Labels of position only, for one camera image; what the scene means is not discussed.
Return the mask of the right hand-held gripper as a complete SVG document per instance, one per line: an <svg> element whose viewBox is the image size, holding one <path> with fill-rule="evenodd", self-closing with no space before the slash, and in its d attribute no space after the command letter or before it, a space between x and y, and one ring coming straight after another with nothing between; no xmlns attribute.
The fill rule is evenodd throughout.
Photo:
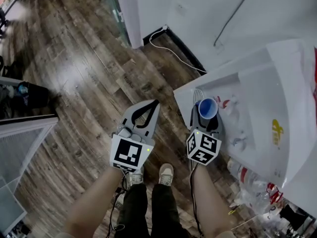
<svg viewBox="0 0 317 238"><path fill-rule="evenodd" d="M191 111L190 134L186 140L187 157L191 161L201 165L208 165L219 154L222 139L224 138L223 122L219 114L209 121L207 132L207 120L204 119L196 105Z"/></svg>

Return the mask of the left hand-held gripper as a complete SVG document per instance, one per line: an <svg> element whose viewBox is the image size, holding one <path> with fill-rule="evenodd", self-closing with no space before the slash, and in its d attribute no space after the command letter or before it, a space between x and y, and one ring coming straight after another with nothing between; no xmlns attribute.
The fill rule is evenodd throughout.
<svg viewBox="0 0 317 238"><path fill-rule="evenodd" d="M142 125L136 125L136 119L149 111L147 119ZM126 172L140 170L155 142L152 138L160 111L158 100L147 100L130 106L123 115L123 125L137 130L134 133L127 127L121 127L119 132L113 134L111 139L110 165Z"/></svg>

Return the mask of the blue plastic cup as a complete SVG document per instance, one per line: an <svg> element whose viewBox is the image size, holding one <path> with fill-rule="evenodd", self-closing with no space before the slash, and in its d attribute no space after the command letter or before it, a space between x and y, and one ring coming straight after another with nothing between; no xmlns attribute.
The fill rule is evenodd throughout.
<svg viewBox="0 0 317 238"><path fill-rule="evenodd" d="M200 116L204 119L212 119L218 112L218 104L213 98L204 98L197 101L195 105L198 107Z"/></svg>

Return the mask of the white water dispenser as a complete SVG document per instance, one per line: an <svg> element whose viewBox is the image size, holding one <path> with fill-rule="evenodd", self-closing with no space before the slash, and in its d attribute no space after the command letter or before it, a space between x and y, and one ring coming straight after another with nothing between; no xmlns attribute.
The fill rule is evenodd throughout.
<svg viewBox="0 0 317 238"><path fill-rule="evenodd" d="M174 96L190 126L197 101L235 95L233 114L218 109L224 126L222 150L317 218L317 110L302 73L303 42L267 44L176 89ZM242 130L247 144L240 151L230 139Z"/></svg>

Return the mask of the person's left forearm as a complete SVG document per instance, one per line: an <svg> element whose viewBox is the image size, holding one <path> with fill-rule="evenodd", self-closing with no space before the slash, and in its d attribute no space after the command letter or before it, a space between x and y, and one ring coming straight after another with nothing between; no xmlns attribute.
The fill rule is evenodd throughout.
<svg viewBox="0 0 317 238"><path fill-rule="evenodd" d="M72 205L62 233L71 238L93 238L108 211L122 177L121 170L108 167Z"/></svg>

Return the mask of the person's right forearm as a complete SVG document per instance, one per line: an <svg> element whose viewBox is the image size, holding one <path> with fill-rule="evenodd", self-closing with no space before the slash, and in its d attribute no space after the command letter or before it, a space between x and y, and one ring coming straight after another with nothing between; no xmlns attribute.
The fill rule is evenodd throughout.
<svg viewBox="0 0 317 238"><path fill-rule="evenodd" d="M234 220L228 215L228 206L218 193L206 166L198 164L192 178L197 218L204 238L236 238L231 230Z"/></svg>

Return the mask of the empty clear water bottle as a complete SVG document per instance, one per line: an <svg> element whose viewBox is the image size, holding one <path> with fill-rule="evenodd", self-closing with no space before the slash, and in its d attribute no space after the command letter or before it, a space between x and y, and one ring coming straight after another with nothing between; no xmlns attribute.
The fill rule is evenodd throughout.
<svg viewBox="0 0 317 238"><path fill-rule="evenodd" d="M257 173L244 167L241 163L230 158L227 168L232 176L234 176L247 190L252 192L261 192L264 190L266 182Z"/></svg>
<svg viewBox="0 0 317 238"><path fill-rule="evenodd" d="M245 205L255 214L267 213L283 197L283 193L273 183L258 182L254 185L240 183L240 191L234 198L235 206Z"/></svg>

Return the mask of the person's left beige shoe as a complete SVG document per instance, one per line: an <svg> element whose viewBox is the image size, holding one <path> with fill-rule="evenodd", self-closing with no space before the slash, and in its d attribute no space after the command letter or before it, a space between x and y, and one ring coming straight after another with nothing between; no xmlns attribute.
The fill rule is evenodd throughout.
<svg viewBox="0 0 317 238"><path fill-rule="evenodd" d="M142 184L143 183L143 176L144 176L144 167L141 167L140 170L136 170L133 173L129 174L129 185L133 186L136 184Z"/></svg>

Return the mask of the person's beige shoe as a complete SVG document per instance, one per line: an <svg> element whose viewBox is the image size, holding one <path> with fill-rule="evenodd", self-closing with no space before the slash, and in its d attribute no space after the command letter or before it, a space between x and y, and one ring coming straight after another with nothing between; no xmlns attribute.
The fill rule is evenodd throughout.
<svg viewBox="0 0 317 238"><path fill-rule="evenodd" d="M174 169L170 163L164 163L159 169L159 184L171 186L174 177Z"/></svg>
<svg viewBox="0 0 317 238"><path fill-rule="evenodd" d="M143 183L143 176L144 176L144 167L141 167L140 170L136 170L133 173L129 174L129 185L133 186L136 184L142 184Z"/></svg>

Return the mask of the person's right beige shoe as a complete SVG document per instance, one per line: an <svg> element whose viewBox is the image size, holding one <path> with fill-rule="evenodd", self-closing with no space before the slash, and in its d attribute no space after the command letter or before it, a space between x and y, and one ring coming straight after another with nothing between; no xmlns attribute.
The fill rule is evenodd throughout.
<svg viewBox="0 0 317 238"><path fill-rule="evenodd" d="M174 177L174 169L170 163L164 163L159 169L159 184L171 186Z"/></svg>

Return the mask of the person's black trousers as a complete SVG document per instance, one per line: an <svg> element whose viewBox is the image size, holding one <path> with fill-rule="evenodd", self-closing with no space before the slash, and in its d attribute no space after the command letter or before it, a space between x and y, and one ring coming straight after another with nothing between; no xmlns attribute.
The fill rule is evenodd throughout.
<svg viewBox="0 0 317 238"><path fill-rule="evenodd" d="M163 184L156 184L152 191L152 231L149 233L145 218L146 190L143 183L130 186L118 218L124 228L116 231L114 238L191 238L180 224L171 187Z"/></svg>

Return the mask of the frosted glass door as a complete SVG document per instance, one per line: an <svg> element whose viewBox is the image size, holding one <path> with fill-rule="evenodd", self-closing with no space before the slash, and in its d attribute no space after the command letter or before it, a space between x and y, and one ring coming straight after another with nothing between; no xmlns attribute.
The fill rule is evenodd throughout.
<svg viewBox="0 0 317 238"><path fill-rule="evenodd" d="M110 12L112 16L114 17L114 20L118 26L120 35L124 41L124 43L128 46L130 46L130 40L128 37L126 25L123 18L123 12L119 5L119 0L106 0L108 6L110 7Z"/></svg>

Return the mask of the black bin bag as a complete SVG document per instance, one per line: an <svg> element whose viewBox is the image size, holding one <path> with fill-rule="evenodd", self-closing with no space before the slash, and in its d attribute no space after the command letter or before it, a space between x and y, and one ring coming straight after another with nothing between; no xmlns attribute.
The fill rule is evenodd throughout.
<svg viewBox="0 0 317 238"><path fill-rule="evenodd" d="M28 109L44 108L49 102L49 91L45 87L23 81L14 90L14 100Z"/></svg>

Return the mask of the glass partition with blinds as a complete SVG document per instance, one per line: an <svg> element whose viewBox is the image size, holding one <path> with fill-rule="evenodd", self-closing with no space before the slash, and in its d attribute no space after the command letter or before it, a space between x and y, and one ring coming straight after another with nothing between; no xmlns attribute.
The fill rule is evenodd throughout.
<svg viewBox="0 0 317 238"><path fill-rule="evenodd" d="M57 124L48 106L28 109L14 100L22 80L0 76L0 235L6 236L27 214L15 190L37 149Z"/></svg>

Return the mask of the black tripod stand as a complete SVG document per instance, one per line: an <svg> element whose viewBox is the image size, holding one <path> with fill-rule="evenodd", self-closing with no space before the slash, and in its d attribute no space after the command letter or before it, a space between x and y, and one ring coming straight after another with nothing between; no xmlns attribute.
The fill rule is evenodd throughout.
<svg viewBox="0 0 317 238"><path fill-rule="evenodd" d="M270 209L266 220L275 238L317 238L317 218L286 199Z"/></svg>

